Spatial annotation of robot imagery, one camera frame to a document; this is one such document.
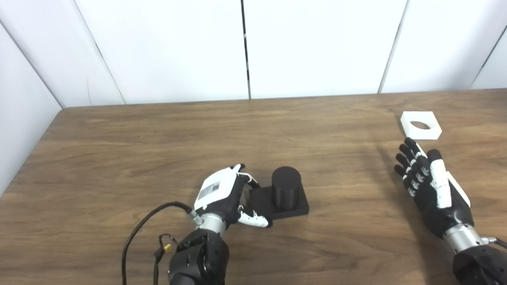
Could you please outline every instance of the black square base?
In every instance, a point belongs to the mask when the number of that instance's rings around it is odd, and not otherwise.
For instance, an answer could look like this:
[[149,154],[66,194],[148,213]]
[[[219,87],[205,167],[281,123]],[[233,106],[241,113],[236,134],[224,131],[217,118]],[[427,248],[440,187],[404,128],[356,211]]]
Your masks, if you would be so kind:
[[282,210],[277,208],[272,201],[271,193],[271,187],[250,189],[248,206],[254,209],[258,215],[265,216],[272,220],[308,215],[310,212],[310,206],[308,205],[308,200],[306,199],[303,187],[301,187],[299,191],[298,204],[292,210]]

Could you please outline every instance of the sticker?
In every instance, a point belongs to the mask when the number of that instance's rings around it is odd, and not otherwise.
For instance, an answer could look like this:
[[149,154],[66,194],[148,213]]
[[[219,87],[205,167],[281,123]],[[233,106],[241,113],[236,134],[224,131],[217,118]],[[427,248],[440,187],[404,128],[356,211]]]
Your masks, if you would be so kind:
[[218,182],[215,182],[213,184],[211,184],[210,186],[204,188],[201,190],[201,192],[199,192],[199,197],[197,197],[197,200],[200,200],[206,196],[208,196],[209,194],[217,191],[220,187],[220,181]]

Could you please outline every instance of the wooden table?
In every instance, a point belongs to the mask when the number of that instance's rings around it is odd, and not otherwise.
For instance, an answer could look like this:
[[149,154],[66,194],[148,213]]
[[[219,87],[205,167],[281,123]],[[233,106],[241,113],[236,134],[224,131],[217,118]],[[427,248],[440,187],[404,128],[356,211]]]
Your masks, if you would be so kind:
[[[505,89],[69,108],[0,198],[0,283],[120,284],[140,219],[193,205],[208,175],[245,163],[261,185],[279,166],[299,170],[310,214],[231,226],[227,284],[457,284],[393,171],[402,111],[434,111],[443,134],[420,144],[441,150],[477,231],[507,238]],[[129,284],[152,282],[158,234],[193,230],[182,212],[138,234]]]

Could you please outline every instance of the yellow connector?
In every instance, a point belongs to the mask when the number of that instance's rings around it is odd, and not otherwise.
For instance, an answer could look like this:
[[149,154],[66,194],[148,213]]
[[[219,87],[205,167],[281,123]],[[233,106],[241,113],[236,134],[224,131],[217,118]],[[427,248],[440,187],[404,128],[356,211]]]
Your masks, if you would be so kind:
[[166,252],[168,252],[170,250],[171,250],[171,244],[168,243],[166,246],[164,246],[164,252],[166,253]]

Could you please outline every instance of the robotic hand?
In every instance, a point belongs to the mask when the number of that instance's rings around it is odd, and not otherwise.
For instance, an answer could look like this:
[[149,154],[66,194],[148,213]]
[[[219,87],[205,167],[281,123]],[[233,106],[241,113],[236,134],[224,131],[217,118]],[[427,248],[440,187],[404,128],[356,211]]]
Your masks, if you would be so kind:
[[240,204],[243,187],[259,188],[248,173],[239,172],[237,164],[209,176],[194,203],[197,229],[178,244],[169,263],[171,285],[223,285],[229,248],[222,240],[225,230],[237,222],[268,228],[270,219]]
[[489,243],[507,248],[496,238],[480,237],[474,229],[470,200],[446,171],[438,150],[427,155],[407,137],[394,167],[422,213],[425,226],[455,252],[453,272],[463,285],[506,285],[507,254]]

